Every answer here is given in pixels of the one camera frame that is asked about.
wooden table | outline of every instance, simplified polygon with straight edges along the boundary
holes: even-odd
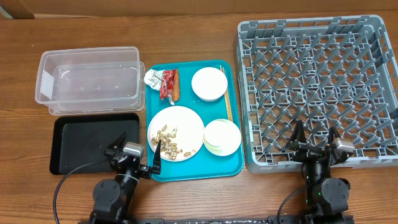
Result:
[[[256,19],[379,14],[398,52],[398,12],[311,12],[219,16],[108,17],[0,21],[0,223],[54,223],[52,198],[62,176],[49,172],[54,121],[34,100],[40,57],[47,50],[136,46],[145,66],[220,58],[234,67],[238,23]],[[236,94],[238,88],[235,79]],[[145,110],[141,143],[146,142]],[[398,167],[335,169],[351,182],[349,211],[356,223],[397,223]],[[62,186],[61,223],[87,220],[97,182],[114,173],[73,175]],[[283,199],[303,181],[299,173],[158,183],[143,180],[134,196],[138,218],[239,218],[275,215]],[[305,207],[294,197],[283,213]]]

gray plastic crate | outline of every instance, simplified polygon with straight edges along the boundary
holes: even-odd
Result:
[[[379,16],[245,21],[235,51],[250,172],[300,170],[284,149],[298,119],[313,146],[330,126],[353,141],[338,166],[398,165],[397,63]]]

teal tray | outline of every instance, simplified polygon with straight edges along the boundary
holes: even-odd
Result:
[[[228,79],[228,93],[231,103],[231,111],[234,123],[240,128],[238,106],[233,82],[232,69],[223,60],[208,60],[200,62],[181,62],[154,65],[154,70],[170,70],[178,68],[180,72],[181,97],[176,105],[186,106],[196,112],[206,126],[215,119],[228,119],[226,112],[225,97],[213,102],[205,102],[193,92],[191,80],[195,72],[201,68],[214,67],[225,69]],[[170,106],[167,100],[159,100],[159,92],[146,86],[146,109],[147,109],[147,130],[152,118],[162,109]],[[152,165],[154,152],[147,142],[148,164]],[[181,162],[170,162],[162,159],[162,172],[160,175],[152,175],[152,178],[160,182],[175,180],[194,180],[213,177],[228,177],[238,174],[243,168],[242,144],[239,149],[230,156],[216,156],[209,152],[203,144],[201,149],[190,159]]]

clear plastic container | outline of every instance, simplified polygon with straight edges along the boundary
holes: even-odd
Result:
[[[144,75],[135,47],[48,51],[35,99],[52,115],[137,111],[145,105]]]

white plate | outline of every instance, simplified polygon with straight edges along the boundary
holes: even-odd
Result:
[[[196,112],[184,106],[170,106],[158,112],[150,121],[148,126],[148,143],[155,152],[156,146],[153,146],[150,140],[156,137],[157,131],[161,130],[165,124],[177,128],[176,138],[172,142],[177,143],[177,148],[182,149],[175,160],[166,157],[164,152],[160,153],[161,158],[172,161],[184,161],[194,156],[203,144],[203,132],[205,125]],[[184,153],[191,152],[190,156],[184,157]]]
[[[225,74],[217,68],[206,67],[192,77],[192,90],[204,101],[215,101],[224,95],[228,81]]]
[[[220,126],[212,125],[212,123],[214,124],[214,123],[217,123],[220,121],[224,122],[224,124],[225,124],[224,131],[222,133],[220,131]],[[216,127],[217,131],[220,132],[220,139],[224,139],[223,142],[215,141],[220,146],[213,146],[213,145],[209,144],[208,141],[206,140],[206,135],[203,138],[203,142],[205,143],[206,148],[214,155],[229,156],[240,147],[241,141],[242,141],[241,131],[232,121],[227,120],[227,119],[216,119],[216,120],[210,122],[206,126],[206,129],[205,129],[206,134],[214,133],[213,131],[207,130],[208,127],[209,128]]]

